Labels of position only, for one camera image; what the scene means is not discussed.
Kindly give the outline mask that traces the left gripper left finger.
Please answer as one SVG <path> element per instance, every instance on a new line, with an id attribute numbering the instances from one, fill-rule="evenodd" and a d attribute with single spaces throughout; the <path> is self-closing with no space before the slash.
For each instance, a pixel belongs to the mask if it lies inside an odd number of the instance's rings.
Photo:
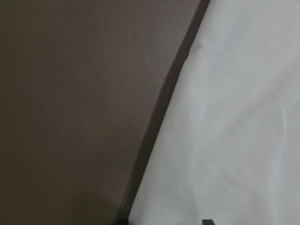
<path id="1" fill-rule="evenodd" d="M 120 219 L 117 221 L 117 225 L 128 225 L 128 219 Z"/>

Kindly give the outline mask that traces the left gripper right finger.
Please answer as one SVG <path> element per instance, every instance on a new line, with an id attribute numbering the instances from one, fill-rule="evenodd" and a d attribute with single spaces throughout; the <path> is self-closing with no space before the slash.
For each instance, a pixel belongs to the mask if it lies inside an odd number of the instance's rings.
<path id="1" fill-rule="evenodd" d="M 202 225 L 214 225 L 214 221 L 212 219 L 203 219 Z"/>

